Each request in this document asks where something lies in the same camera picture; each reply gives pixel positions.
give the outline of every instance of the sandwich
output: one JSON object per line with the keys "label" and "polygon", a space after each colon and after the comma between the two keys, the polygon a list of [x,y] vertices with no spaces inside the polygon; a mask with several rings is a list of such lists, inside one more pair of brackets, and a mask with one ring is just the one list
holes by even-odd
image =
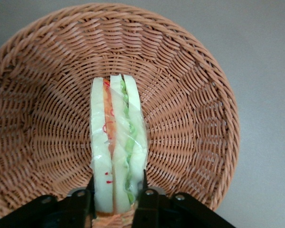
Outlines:
{"label": "sandwich", "polygon": [[135,79],[128,75],[94,78],[90,107],[95,209],[124,213],[138,196],[148,152]]}

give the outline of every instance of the basket weave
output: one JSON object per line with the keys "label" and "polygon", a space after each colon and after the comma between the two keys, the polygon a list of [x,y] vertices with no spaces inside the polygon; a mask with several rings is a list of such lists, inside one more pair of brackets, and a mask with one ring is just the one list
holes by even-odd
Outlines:
{"label": "basket weave", "polygon": [[[239,149],[237,106],[218,63],[158,14],[87,4],[33,22],[0,49],[1,216],[88,183],[90,86],[94,77],[119,73],[138,85],[150,130],[150,185],[218,207]],[[132,213],[96,227],[129,227]]]}

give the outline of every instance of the lettuce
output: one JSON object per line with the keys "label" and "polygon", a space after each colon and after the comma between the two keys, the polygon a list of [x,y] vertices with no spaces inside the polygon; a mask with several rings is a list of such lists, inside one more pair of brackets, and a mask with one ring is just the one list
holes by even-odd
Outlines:
{"label": "lettuce", "polygon": [[127,94],[125,82],[123,79],[121,80],[121,89],[122,89],[122,93],[123,93],[123,101],[125,103],[123,111],[124,111],[124,114],[125,114],[128,122],[129,122],[129,128],[130,128],[130,135],[129,135],[129,138],[128,138],[126,145],[125,145],[125,151],[127,152],[126,166],[128,167],[128,173],[127,173],[127,177],[125,180],[124,187],[125,187],[125,191],[128,194],[129,202],[130,202],[130,204],[132,204],[135,201],[135,195],[131,192],[132,175],[131,175],[131,172],[129,169],[129,162],[130,162],[130,159],[131,159],[131,156],[133,153],[133,148],[135,145],[135,139],[137,137],[137,130],[136,130],[134,124],[131,122],[131,119],[129,117],[129,96]]}

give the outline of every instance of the gray background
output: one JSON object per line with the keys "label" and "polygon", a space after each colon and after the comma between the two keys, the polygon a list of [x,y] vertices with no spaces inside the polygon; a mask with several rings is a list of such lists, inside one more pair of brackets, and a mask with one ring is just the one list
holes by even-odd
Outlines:
{"label": "gray background", "polygon": [[[88,2],[0,0],[0,46],[34,20]],[[285,228],[285,0],[112,2],[173,20],[213,54],[234,90],[241,124],[238,166],[217,213],[238,228]]]}

